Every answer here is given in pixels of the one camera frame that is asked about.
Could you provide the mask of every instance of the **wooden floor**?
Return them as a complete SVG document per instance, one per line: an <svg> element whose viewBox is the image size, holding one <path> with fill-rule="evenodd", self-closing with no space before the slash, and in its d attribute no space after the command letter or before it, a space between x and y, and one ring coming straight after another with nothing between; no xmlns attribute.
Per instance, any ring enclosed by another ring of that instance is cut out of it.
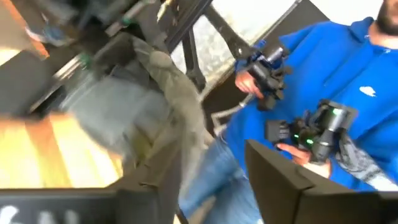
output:
<svg viewBox="0 0 398 224"><path fill-rule="evenodd" d="M0 0L0 64L23 49L46 55L24 32L10 0ZM121 176L120 158L93 142L67 115L39 123L0 120L0 189L105 187Z"/></svg>

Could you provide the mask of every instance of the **wooden surface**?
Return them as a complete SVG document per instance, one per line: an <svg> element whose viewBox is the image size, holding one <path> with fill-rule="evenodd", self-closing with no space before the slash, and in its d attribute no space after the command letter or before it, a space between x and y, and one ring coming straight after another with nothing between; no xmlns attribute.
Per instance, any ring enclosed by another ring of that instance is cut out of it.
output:
<svg viewBox="0 0 398 224"><path fill-rule="evenodd" d="M0 121L0 148L2 189L105 187L121 176L120 158L66 115L39 123Z"/></svg>

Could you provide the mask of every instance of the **beard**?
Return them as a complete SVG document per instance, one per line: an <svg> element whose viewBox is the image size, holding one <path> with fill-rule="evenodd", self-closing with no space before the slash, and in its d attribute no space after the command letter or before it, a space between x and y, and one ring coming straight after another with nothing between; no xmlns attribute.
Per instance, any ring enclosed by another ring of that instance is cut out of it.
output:
<svg viewBox="0 0 398 224"><path fill-rule="evenodd" d="M394 23L392 20L392 15L390 15L391 11L386 1L384 1L380 8L379 15L377 16L376 24L379 31L383 34L398 36L398 24Z"/></svg>

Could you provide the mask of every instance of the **hand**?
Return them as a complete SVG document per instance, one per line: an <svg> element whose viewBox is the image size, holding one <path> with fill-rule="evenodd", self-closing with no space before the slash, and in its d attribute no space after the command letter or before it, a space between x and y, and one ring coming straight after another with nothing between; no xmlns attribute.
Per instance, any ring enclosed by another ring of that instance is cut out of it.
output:
<svg viewBox="0 0 398 224"><path fill-rule="evenodd" d="M254 78L247 71L239 72L236 75L235 85L244 93L255 94L258 98L262 99L264 95L254 83Z"/></svg>
<svg viewBox="0 0 398 224"><path fill-rule="evenodd" d="M309 152L303 152L300 149L288 144L278 144L277 147L283 151L289 152L293 156L294 163L303 166L324 178L329 179L331 174L331 164L329 160L327 160L325 165L319 166L309 163L311 156Z"/></svg>

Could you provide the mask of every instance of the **metal bar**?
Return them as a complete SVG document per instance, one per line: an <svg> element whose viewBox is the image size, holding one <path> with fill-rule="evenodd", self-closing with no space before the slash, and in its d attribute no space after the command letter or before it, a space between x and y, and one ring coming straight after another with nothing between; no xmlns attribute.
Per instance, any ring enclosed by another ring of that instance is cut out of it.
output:
<svg viewBox="0 0 398 224"><path fill-rule="evenodd" d="M106 29L106 33L113 37L116 35L123 27L125 27L126 23L130 23L133 18L135 18L147 5L155 3L156 0L141 0L135 3L132 8L130 8L121 19L118 19L112 25L110 25Z"/></svg>
<svg viewBox="0 0 398 224"><path fill-rule="evenodd" d="M252 47L229 26L213 6L206 9L205 16L222 36L236 60L247 59L253 54Z"/></svg>
<svg viewBox="0 0 398 224"><path fill-rule="evenodd" d="M178 208L178 210L177 210L177 217L178 217L178 220L180 221L180 224L189 224L187 218L185 218L185 216L182 213L180 208Z"/></svg>
<svg viewBox="0 0 398 224"><path fill-rule="evenodd" d="M195 35L190 29L188 34L182 39L185 65L187 66L187 76L199 91L206 87L206 78L200 70L198 61L198 52L195 43Z"/></svg>
<svg viewBox="0 0 398 224"><path fill-rule="evenodd" d="M251 101L253 98L254 98L254 95L248 94L248 96L245 97L245 99L242 102L240 102L238 105L236 105L235 107L228 109L228 110L212 113L211 120L213 121L213 124L214 124L214 130L213 130L214 134L216 136L218 136L219 133L221 133L226 128L226 124L221 124L222 118L231 116L232 114L236 113L240 109L244 108L246 106L246 104L249 103L249 101Z"/></svg>
<svg viewBox="0 0 398 224"><path fill-rule="evenodd" d="M179 0L168 0L163 3L162 8L159 11L158 25L162 31L169 33L170 28L174 22L177 21L177 16L174 13L174 9L177 8Z"/></svg>
<svg viewBox="0 0 398 224"><path fill-rule="evenodd" d="M189 8L184 10L177 25L172 27L167 34L165 42L169 52L173 52L212 1L213 0L196 0L195 2L191 2Z"/></svg>
<svg viewBox="0 0 398 224"><path fill-rule="evenodd" d="M39 99L29 108L29 112L32 113L46 99L48 99L53 93L55 93L55 91L58 90L65 83L65 80L68 80L73 74L73 72L75 72L75 70L79 68L81 65L83 65L83 62L81 61L81 54L80 54L72 58L59 71L57 71L53 76L54 79L56 79L57 81L56 84L54 84L54 86L51 87L50 91L44 97L41 97L41 99Z"/></svg>

